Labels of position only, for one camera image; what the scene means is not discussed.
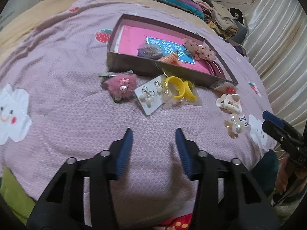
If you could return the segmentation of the person's right hand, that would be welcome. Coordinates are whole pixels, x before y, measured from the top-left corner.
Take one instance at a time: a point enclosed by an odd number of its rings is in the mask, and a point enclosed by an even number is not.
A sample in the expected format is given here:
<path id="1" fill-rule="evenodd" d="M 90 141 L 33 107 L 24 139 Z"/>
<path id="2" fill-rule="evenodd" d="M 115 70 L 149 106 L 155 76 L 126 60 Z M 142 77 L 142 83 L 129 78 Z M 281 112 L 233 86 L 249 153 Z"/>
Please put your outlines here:
<path id="1" fill-rule="evenodd" d="M 286 166 L 288 165 L 288 159 L 289 155 L 285 156 L 283 159 L 281 166 L 279 167 L 279 171 L 277 174 L 276 182 L 275 182 L 275 188 L 277 193 L 282 194 L 283 192 L 286 191 L 287 185 L 288 185 L 288 175 L 286 173 Z M 298 179 L 303 180 L 302 184 L 297 187 L 296 190 L 293 191 L 292 195 L 296 195 L 306 187 L 306 169 L 296 169 L 295 175 L 297 176 Z"/>

